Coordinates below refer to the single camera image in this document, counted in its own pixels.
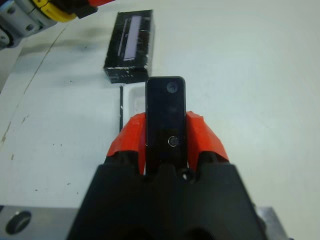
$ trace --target white tabletop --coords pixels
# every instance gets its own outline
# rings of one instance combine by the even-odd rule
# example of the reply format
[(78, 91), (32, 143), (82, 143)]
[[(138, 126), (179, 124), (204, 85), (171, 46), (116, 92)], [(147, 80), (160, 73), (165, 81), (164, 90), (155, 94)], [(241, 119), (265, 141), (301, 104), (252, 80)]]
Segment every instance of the white tabletop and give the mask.
[(187, 110), (220, 137), (252, 201), (289, 236), (320, 239), (319, 7), (117, 0), (30, 37), (0, 94), (0, 203), (80, 206), (119, 130), (119, 86), (102, 71), (117, 12), (154, 9), (152, 75), (184, 77)]

